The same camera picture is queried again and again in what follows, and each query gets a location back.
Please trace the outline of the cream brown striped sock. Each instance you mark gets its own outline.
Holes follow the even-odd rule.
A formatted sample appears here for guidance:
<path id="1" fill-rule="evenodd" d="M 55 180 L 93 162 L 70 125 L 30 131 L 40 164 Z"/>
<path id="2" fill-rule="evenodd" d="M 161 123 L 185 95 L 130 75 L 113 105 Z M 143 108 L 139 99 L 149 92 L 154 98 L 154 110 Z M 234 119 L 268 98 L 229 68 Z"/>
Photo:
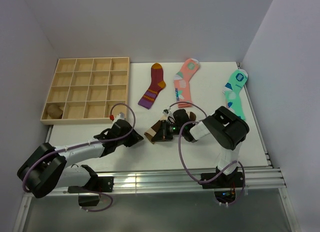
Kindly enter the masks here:
<path id="1" fill-rule="evenodd" d="M 191 121 L 190 122 L 194 122 L 197 118 L 197 116 L 192 112 L 192 111 L 187 111 L 187 112 L 191 112 Z M 152 125 L 149 129 L 147 129 L 145 132 L 144 132 L 144 135 L 145 137 L 152 143 L 152 144 L 155 144 L 155 142 L 153 143 L 152 142 L 152 137 L 156 134 L 155 132 L 155 129 L 156 129 L 156 126 L 158 126 L 159 122 L 161 120 L 164 120 L 166 119 L 167 117 L 164 116 L 164 114 L 162 115 L 162 117 L 154 124 Z"/>

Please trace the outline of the tan brown ribbed sock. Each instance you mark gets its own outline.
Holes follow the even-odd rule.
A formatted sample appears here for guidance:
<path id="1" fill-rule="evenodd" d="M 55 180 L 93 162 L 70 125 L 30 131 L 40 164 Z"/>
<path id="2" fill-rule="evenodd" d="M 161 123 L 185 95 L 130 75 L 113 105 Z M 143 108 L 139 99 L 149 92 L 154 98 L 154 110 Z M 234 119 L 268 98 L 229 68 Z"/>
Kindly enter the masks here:
<path id="1" fill-rule="evenodd" d="M 47 114 L 52 119 L 61 119 L 63 116 L 63 110 L 57 104 L 51 104 L 47 107 Z"/>

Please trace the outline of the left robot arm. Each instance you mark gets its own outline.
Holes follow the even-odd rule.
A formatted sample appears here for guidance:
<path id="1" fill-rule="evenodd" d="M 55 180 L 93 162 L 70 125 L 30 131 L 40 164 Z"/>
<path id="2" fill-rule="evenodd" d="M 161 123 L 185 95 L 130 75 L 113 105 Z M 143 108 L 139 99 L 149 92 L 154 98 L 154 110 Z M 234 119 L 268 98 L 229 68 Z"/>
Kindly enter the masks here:
<path id="1" fill-rule="evenodd" d="M 89 159 L 105 157 L 117 147 L 130 148 L 143 137 L 124 119 L 103 130 L 82 144 L 52 146 L 41 144 L 17 171 L 23 188 L 36 198 L 43 198 L 52 190 L 67 187 L 72 193 L 97 192 L 101 187 L 98 174 L 88 165 L 73 167 Z"/>

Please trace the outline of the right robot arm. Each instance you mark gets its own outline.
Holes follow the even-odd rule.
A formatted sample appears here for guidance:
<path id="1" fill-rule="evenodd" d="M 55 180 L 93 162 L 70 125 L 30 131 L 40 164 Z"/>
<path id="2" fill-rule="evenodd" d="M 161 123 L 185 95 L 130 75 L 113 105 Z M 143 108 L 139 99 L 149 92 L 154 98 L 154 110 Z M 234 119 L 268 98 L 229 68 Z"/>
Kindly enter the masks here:
<path id="1" fill-rule="evenodd" d="M 208 135 L 213 136 L 221 146 L 216 181 L 222 187 L 229 186 L 234 180 L 233 174 L 238 170 L 241 144 L 250 131 L 248 124 L 224 106 L 200 122 L 196 122 L 193 112 L 183 108 L 175 112 L 166 109 L 163 113 L 164 116 L 144 133 L 148 140 L 154 144 L 181 136 L 187 142 L 195 143 Z"/>

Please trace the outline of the maroon purple striped sock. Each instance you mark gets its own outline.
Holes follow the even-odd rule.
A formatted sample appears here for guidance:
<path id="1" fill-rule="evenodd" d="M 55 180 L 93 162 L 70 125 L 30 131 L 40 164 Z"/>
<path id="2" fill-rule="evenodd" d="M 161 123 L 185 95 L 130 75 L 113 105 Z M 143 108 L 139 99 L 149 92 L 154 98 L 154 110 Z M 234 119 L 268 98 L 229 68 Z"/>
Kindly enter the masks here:
<path id="1" fill-rule="evenodd" d="M 166 87 L 164 81 L 163 67 L 159 63 L 154 63 L 151 66 L 151 83 L 138 102 L 139 106 L 145 109 L 150 109 L 154 104 L 159 93 Z"/>

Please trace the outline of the pink patterned sock pair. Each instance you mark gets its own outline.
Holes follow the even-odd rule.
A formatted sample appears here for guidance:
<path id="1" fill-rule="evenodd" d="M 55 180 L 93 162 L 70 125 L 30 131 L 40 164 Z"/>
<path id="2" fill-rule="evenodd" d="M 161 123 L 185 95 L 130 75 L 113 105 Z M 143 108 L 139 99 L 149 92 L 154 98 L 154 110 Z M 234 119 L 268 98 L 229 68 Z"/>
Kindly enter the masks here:
<path id="1" fill-rule="evenodd" d="M 192 105 L 190 80 L 200 68 L 200 63 L 197 59 L 187 59 L 180 70 L 173 77 L 174 92 L 178 108 L 188 108 Z"/>

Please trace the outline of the wooden compartment tray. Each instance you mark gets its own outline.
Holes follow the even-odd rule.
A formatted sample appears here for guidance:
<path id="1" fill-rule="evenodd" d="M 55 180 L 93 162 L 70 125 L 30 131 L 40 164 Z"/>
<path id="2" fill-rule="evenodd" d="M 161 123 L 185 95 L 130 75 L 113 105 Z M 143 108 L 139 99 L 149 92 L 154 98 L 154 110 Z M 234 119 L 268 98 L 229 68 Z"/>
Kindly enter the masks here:
<path id="1" fill-rule="evenodd" d="M 60 58 L 40 120 L 45 125 L 110 123 L 110 115 L 128 112 L 129 77 L 129 57 Z M 63 110 L 61 119 L 48 116 L 52 104 Z"/>

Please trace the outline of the mint green patterned sock pair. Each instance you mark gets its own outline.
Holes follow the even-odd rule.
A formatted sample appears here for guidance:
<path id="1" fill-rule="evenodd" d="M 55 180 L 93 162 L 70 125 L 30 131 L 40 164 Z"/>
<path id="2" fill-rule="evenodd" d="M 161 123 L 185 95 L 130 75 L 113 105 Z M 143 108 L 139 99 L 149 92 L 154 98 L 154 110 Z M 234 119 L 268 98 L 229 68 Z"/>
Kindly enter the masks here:
<path id="1" fill-rule="evenodd" d="M 240 92 L 248 80 L 248 74 L 244 69 L 235 70 L 229 77 L 227 83 L 223 87 L 226 107 L 242 120 L 246 120 Z"/>

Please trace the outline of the aluminium rail frame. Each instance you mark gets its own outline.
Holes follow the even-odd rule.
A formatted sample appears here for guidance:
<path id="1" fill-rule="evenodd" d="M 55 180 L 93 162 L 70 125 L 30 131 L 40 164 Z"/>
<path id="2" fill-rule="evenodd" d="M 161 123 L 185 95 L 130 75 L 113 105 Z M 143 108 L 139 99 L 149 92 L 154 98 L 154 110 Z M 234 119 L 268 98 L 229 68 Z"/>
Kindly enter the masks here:
<path id="1" fill-rule="evenodd" d="M 239 160 L 245 191 L 229 207 L 219 205 L 213 189 L 193 177 L 215 170 L 221 147 L 211 136 L 196 143 L 152 144 L 147 139 L 120 146 L 85 164 L 101 177 L 114 177 L 113 204 L 102 212 L 86 212 L 78 195 L 58 188 L 37 199 L 23 196 L 15 223 L 18 232 L 295 232 L 299 224 L 288 208 L 282 172 L 272 167 L 258 122 L 248 117 L 249 134 Z"/>

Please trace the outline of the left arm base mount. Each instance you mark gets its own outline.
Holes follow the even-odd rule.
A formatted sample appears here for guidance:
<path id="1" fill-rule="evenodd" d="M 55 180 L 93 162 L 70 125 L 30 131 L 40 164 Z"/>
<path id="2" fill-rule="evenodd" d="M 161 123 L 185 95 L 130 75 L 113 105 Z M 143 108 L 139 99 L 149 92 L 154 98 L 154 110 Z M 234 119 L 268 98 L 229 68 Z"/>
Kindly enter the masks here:
<path id="1" fill-rule="evenodd" d="M 102 212 L 109 209 L 113 204 L 113 198 L 108 194 L 113 191 L 113 176 L 98 176 L 90 179 L 85 186 L 70 186 L 67 189 L 69 194 L 78 194 L 78 204 L 81 209 L 88 212 Z M 109 204 L 103 208 L 97 208 L 99 202 L 107 199 Z"/>

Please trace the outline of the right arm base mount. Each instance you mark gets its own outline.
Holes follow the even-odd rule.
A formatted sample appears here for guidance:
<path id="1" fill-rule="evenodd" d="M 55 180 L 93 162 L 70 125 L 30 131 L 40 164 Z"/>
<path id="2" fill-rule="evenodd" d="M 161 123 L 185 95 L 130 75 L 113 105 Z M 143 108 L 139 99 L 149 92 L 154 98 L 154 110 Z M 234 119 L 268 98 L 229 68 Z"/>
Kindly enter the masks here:
<path id="1" fill-rule="evenodd" d="M 203 189 L 231 189 L 231 188 L 242 188 L 245 182 L 244 175 L 242 172 L 234 172 L 229 175 L 222 174 L 215 180 L 209 183 L 202 183 Z"/>

